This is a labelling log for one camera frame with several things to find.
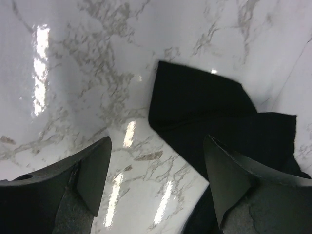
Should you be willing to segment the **black t shirt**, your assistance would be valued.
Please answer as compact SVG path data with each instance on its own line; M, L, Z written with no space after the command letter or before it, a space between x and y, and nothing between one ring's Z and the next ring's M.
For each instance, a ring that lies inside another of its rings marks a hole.
M294 158L296 116L258 112L242 85L232 79L160 61L148 122L208 183L208 136L265 166L311 179ZM182 232L223 234L209 185Z

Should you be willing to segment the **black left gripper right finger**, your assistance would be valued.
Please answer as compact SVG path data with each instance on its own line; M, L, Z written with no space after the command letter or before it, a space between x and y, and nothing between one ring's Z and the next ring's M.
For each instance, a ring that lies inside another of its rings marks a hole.
M204 140L215 214L225 234L310 234L311 179L280 172L215 138Z

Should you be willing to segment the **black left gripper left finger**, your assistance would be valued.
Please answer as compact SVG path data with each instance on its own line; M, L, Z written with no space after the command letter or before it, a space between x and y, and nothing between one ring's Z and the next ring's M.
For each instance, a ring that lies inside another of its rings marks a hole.
M0 183L3 234L88 234L98 215L111 158L104 137L40 170Z

